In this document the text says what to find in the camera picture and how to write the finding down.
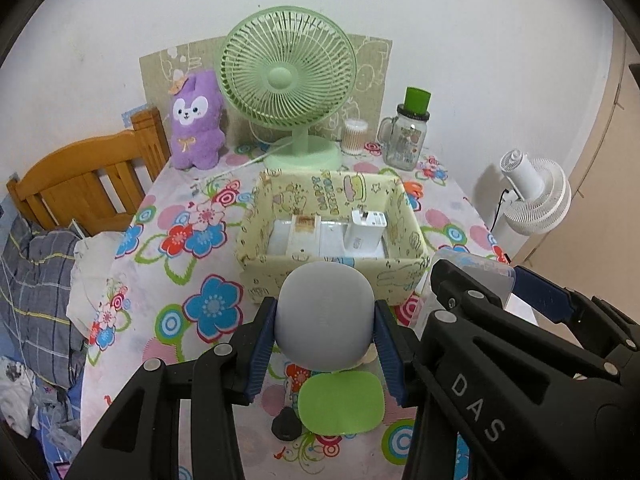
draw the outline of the green jar lid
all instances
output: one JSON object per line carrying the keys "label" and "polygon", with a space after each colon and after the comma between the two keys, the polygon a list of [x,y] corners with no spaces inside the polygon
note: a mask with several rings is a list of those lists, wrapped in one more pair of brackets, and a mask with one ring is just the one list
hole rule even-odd
{"label": "green jar lid", "polygon": [[426,90],[408,86],[404,95],[404,109],[416,115],[427,113],[431,94]]}

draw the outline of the white cloth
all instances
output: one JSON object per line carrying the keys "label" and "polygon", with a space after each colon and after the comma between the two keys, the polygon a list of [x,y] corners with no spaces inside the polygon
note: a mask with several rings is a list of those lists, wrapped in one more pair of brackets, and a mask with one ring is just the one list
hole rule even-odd
{"label": "white cloth", "polygon": [[29,437],[31,426],[39,428],[37,408],[31,399],[34,391],[33,372],[0,357],[0,412],[9,427],[24,438]]}
{"label": "white cloth", "polygon": [[123,236],[124,233],[103,232],[78,240],[74,248],[76,262],[71,270],[66,316],[85,338],[89,338],[100,297]]}

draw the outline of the blanket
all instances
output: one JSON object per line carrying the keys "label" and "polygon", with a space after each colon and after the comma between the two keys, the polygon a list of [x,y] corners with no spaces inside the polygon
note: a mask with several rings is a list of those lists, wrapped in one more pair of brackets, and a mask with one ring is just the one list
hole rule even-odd
{"label": "blanket", "polygon": [[17,215],[0,262],[0,321],[24,364],[65,390],[84,366],[84,338],[65,315],[77,240]]}

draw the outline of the wooden bed headboard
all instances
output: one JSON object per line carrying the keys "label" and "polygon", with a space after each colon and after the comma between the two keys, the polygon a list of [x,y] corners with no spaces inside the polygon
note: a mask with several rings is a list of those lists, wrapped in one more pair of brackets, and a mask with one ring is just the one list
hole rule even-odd
{"label": "wooden bed headboard", "polygon": [[[126,230],[144,198],[131,161],[142,158],[155,180],[170,156],[156,108],[133,115],[131,123],[133,130],[79,140],[44,157],[22,179],[12,178],[6,187],[20,213],[47,230],[72,219],[91,235]],[[98,170],[106,172],[126,213],[116,212]]]}

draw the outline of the fan grille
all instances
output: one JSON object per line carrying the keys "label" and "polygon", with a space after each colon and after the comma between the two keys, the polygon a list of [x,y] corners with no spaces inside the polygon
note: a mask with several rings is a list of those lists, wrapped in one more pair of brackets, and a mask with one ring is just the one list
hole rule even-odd
{"label": "fan grille", "polygon": [[282,130],[334,113],[353,90],[356,61],[345,33],[299,7],[249,16],[222,46],[220,88],[251,121]]}
{"label": "fan grille", "polygon": [[558,163],[534,158],[531,165],[542,177],[544,191],[534,200],[516,200],[504,212],[509,226],[525,236],[551,231],[564,219],[571,204],[571,187]]}
{"label": "fan grille", "polygon": [[511,150],[504,154],[504,156],[500,160],[500,169],[509,173],[510,171],[515,170],[521,163],[524,158],[522,152],[520,150]]}

